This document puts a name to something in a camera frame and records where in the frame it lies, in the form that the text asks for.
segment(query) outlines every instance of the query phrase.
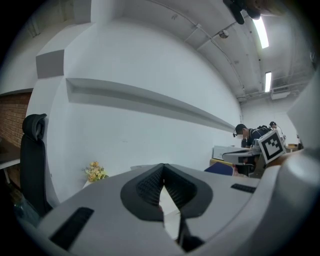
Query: white ceiling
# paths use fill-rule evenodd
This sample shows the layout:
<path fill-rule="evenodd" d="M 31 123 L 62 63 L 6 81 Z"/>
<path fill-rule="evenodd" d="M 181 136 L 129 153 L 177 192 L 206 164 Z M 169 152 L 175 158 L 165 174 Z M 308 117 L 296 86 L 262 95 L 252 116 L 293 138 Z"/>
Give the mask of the white ceiling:
<path fill-rule="evenodd" d="M 266 72 L 272 72 L 271 88 L 294 85 L 288 88 L 295 92 L 313 74 L 306 39 L 288 15 L 263 16 L 269 40 L 265 49 L 247 14 L 243 12 L 245 24 L 237 24 L 222 0 L 127 0 L 124 16 L 154 24 L 198 50 L 240 102 L 262 94 Z M 192 34 L 197 24 L 203 30 Z M 229 32 L 228 38 L 215 36 L 222 29 Z M 208 42 L 199 49 L 209 36 L 217 45 Z"/>

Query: person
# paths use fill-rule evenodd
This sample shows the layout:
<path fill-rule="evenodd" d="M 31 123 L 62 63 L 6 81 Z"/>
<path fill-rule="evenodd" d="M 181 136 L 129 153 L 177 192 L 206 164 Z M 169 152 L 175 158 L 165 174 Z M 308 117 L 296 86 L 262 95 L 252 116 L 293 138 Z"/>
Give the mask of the person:
<path fill-rule="evenodd" d="M 270 122 L 269 127 L 270 127 L 271 129 L 273 129 L 273 130 L 277 130 L 277 131 L 278 131 L 278 134 L 279 134 L 279 136 L 280 136 L 280 138 L 281 138 L 281 141 L 282 141 L 282 142 L 285 141 L 285 136 L 284 136 L 281 128 L 276 124 L 276 122 L 274 122 L 274 121 Z"/>
<path fill-rule="evenodd" d="M 243 138 L 241 141 L 241 148 L 245 148 L 247 146 L 247 139 Z"/>
<path fill-rule="evenodd" d="M 296 137 L 298 139 L 298 150 L 303 150 L 304 149 L 304 145 L 302 145 L 300 136 L 297 134 Z"/>
<path fill-rule="evenodd" d="M 237 139 L 246 139 L 246 148 L 250 148 L 253 144 L 254 139 L 260 139 L 261 136 L 268 133 L 270 129 L 267 127 L 261 126 L 261 128 L 257 129 L 248 129 L 244 124 L 240 123 L 235 127 L 234 137 Z"/>

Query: desk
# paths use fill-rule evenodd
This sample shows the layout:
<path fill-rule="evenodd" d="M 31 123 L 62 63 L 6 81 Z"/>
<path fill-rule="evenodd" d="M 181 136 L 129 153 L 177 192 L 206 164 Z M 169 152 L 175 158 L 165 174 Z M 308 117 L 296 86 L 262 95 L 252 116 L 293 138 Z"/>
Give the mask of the desk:
<path fill-rule="evenodd" d="M 298 147 L 297 146 L 284 146 L 286 150 L 289 150 L 290 153 L 297 151 Z"/>
<path fill-rule="evenodd" d="M 0 138 L 0 169 L 3 169 L 7 183 L 10 183 L 7 168 L 20 163 L 20 148 Z"/>

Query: fluorescent light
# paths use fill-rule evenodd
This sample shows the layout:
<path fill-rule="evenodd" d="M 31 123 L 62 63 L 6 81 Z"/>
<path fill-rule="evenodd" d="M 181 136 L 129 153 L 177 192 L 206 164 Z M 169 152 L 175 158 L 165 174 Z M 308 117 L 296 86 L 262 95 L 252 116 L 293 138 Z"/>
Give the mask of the fluorescent light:
<path fill-rule="evenodd" d="M 258 31 L 262 49 L 267 48 L 269 46 L 269 41 L 262 17 L 260 17 L 260 19 L 257 20 L 253 19 L 253 23 L 255 25 L 256 30 Z"/>
<path fill-rule="evenodd" d="M 265 73 L 265 92 L 270 91 L 271 86 L 271 72 Z"/>

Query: yellow flowers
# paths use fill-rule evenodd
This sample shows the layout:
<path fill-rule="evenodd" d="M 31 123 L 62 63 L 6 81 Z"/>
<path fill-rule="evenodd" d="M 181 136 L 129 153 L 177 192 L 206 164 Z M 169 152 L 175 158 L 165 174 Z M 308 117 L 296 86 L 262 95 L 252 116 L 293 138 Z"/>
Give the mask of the yellow flowers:
<path fill-rule="evenodd" d="M 90 166 L 91 167 L 99 167 L 99 163 L 98 162 L 91 162 Z"/>
<path fill-rule="evenodd" d="M 98 162 L 91 162 L 90 167 L 86 167 L 83 170 L 88 175 L 89 182 L 95 182 L 108 177 L 105 169 L 103 167 L 100 167 Z"/>

